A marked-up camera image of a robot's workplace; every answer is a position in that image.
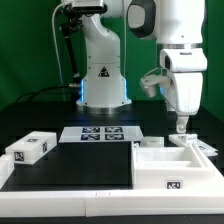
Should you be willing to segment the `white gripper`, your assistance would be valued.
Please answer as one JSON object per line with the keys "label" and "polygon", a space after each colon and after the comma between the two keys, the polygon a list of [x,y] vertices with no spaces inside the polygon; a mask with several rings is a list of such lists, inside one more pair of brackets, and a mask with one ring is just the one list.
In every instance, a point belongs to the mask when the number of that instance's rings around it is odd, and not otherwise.
{"label": "white gripper", "polygon": [[194,73],[167,73],[168,88],[161,88],[168,111],[175,111],[178,115],[176,131],[186,132],[190,115],[195,115],[200,107],[203,75]]}

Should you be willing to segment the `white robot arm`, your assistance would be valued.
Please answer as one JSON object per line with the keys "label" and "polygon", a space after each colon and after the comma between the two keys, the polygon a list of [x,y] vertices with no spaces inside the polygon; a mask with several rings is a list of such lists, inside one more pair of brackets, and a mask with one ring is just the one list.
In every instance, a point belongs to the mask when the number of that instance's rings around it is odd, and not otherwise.
{"label": "white robot arm", "polygon": [[205,0],[61,0],[70,29],[84,32],[87,74],[81,79],[77,105],[94,113],[131,104],[120,71],[120,39],[102,25],[103,17],[123,17],[139,39],[154,39],[157,67],[140,85],[149,97],[160,91],[167,110],[177,115],[176,131],[184,133],[188,119],[200,106],[207,59],[200,44]]}

